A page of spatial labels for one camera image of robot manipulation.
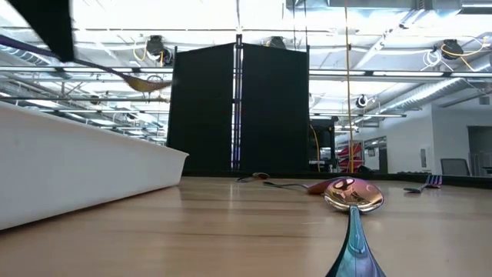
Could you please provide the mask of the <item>long ceiling light bar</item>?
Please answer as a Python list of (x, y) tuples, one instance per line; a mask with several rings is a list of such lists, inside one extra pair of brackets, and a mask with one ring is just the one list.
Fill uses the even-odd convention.
[[(96, 73), (104, 72), (100, 68), (92, 67), (52, 67), (52, 66), (0, 66), (0, 72), (44, 72), (44, 73)], [(164, 73), (170, 74), (172, 68), (110, 68), (109, 73)]]
[(389, 76), (389, 77), (443, 77), (443, 78), (492, 78), (492, 72), (416, 72), (416, 71), (342, 71), (310, 70), (310, 75), (320, 76)]

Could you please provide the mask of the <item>white cutlery tray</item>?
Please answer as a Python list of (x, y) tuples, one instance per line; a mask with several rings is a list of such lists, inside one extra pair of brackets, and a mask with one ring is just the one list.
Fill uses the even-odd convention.
[(187, 156), (0, 102), (0, 231), (177, 185)]

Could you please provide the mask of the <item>black folding partition screen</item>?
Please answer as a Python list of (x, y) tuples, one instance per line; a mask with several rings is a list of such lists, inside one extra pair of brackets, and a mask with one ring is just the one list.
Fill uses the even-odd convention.
[(308, 170), (308, 54), (235, 43), (179, 52), (167, 144), (187, 174)]

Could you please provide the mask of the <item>black machine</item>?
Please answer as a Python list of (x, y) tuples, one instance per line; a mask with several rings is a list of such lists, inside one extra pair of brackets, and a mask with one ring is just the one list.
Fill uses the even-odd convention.
[(332, 118), (310, 120), (309, 163), (315, 172), (332, 172), (338, 164), (334, 123)]

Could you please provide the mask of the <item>red rack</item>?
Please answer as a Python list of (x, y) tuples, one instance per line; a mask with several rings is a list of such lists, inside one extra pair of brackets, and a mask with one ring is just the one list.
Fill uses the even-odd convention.
[(337, 152), (338, 168), (340, 172), (358, 172), (364, 164), (363, 144), (354, 141), (352, 144), (345, 143)]

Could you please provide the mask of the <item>iridescent fork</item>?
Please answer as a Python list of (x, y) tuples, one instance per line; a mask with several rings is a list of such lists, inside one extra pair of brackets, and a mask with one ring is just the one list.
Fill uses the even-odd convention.
[(425, 189), (439, 189), (442, 186), (442, 176), (441, 175), (429, 175), (424, 182), (418, 188), (404, 188), (405, 192), (409, 193), (422, 193)]

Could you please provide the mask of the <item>grey office chair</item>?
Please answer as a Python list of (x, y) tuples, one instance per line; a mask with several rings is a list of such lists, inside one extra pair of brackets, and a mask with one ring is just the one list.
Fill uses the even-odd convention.
[(470, 176), (470, 169), (466, 159), (441, 159), (443, 175)]

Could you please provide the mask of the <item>silver ventilation duct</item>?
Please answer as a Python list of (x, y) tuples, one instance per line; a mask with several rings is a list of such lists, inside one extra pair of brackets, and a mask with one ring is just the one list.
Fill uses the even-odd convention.
[[(475, 69), (475, 72), (467, 71), (467, 73), (490, 73), (492, 77), (492, 53), (472, 61), (471, 66)], [(380, 114), (407, 111), (470, 88), (468, 79), (469, 77), (453, 77), (443, 79), (436, 83), (425, 83), (382, 106)]]
[(58, 63), (50, 51), (0, 35), (0, 65), (52, 67)]

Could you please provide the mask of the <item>black aluminium table frame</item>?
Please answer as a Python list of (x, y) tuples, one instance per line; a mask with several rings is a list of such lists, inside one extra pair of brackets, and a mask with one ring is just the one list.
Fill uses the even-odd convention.
[[(223, 172), (193, 172), (183, 171), (186, 177), (217, 177), (217, 178), (241, 178), (251, 177), (255, 171), (223, 171)], [(271, 179), (331, 179), (341, 176), (350, 176), (366, 180), (392, 181), (392, 182), (416, 182), (424, 183), (428, 174), (413, 173), (335, 173), (335, 172), (270, 172)], [(473, 177), (458, 175), (443, 175), (442, 185), (457, 186), (475, 189), (492, 189), (492, 177)]]

